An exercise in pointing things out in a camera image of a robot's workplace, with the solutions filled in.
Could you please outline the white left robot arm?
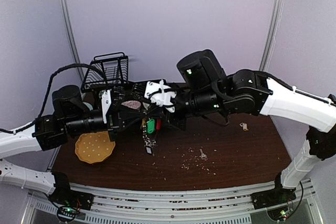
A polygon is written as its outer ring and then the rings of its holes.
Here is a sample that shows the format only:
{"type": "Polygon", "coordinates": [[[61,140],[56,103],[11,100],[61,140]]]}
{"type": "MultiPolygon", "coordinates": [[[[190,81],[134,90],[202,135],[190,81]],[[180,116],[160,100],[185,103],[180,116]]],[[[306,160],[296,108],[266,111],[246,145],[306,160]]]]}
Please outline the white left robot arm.
{"type": "MultiPolygon", "coordinates": [[[[11,131],[1,131],[1,159],[26,152],[48,151],[76,137],[75,153],[86,163],[108,158],[119,132],[139,122],[139,110],[124,106],[123,94],[102,95],[101,109],[90,109],[82,100],[80,89],[68,85],[52,93],[53,114],[44,115],[11,131]]],[[[76,197],[67,175],[38,172],[1,161],[1,181],[56,197],[71,205],[76,197]]]]}

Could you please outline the red handled keyring with keys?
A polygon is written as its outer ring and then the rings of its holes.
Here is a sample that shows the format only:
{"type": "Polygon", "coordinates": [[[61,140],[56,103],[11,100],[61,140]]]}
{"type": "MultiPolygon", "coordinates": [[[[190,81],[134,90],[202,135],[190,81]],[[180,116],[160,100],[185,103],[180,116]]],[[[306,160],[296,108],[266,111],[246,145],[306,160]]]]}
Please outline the red handled keyring with keys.
{"type": "Polygon", "coordinates": [[[142,130],[142,139],[144,142],[144,148],[147,154],[154,156],[154,149],[157,146],[157,137],[159,131],[161,129],[161,119],[155,119],[155,131],[152,134],[147,133],[146,123],[148,120],[153,118],[145,118],[142,120],[141,123],[141,130],[142,130]]]}

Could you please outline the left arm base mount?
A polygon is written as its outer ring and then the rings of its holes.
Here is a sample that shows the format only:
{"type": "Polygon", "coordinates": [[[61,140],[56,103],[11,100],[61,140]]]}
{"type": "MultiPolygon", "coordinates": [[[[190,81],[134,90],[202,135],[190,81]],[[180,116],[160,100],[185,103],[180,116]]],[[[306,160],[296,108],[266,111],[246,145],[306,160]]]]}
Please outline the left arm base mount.
{"type": "Polygon", "coordinates": [[[81,210],[90,210],[94,195],[70,188],[68,177],[64,173],[51,172],[54,191],[47,194],[48,200],[57,208],[56,216],[61,222],[74,221],[81,210]]]}

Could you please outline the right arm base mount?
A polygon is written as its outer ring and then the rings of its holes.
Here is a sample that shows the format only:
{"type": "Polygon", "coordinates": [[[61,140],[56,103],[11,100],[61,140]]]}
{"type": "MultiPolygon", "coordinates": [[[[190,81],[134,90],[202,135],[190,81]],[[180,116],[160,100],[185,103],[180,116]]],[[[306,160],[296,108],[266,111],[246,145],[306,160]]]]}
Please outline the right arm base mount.
{"type": "Polygon", "coordinates": [[[278,207],[267,211],[269,218],[273,221],[285,222],[296,213],[302,203],[304,193],[303,184],[302,181],[299,182],[301,196],[295,206],[293,201],[297,198],[295,194],[296,189],[283,188],[281,184],[281,173],[276,176],[274,183],[275,186],[273,189],[252,193],[250,195],[251,202],[255,210],[286,203],[286,206],[283,208],[278,207]]]}

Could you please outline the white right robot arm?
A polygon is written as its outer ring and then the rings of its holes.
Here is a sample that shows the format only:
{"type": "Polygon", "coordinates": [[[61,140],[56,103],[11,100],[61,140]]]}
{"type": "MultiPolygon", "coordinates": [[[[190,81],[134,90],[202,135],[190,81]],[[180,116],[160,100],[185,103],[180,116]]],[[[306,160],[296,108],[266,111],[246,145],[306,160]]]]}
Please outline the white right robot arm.
{"type": "Polygon", "coordinates": [[[187,55],[177,68],[186,88],[172,88],[164,81],[147,82],[144,92],[146,99],[172,115],[205,117],[217,112],[227,118],[246,113],[278,116],[309,126],[300,152],[269,192],[272,203],[281,203],[317,163],[335,155],[335,96],[309,94],[263,71],[242,69],[227,75],[209,49],[187,55]]]}

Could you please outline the green tagged key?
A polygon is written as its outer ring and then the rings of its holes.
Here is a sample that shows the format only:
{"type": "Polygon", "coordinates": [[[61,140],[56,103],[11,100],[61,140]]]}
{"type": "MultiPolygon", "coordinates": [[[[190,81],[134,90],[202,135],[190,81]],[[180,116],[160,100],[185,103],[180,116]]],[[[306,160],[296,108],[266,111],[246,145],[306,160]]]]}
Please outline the green tagged key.
{"type": "Polygon", "coordinates": [[[147,133],[152,134],[155,131],[155,119],[150,119],[146,123],[147,133]]]}

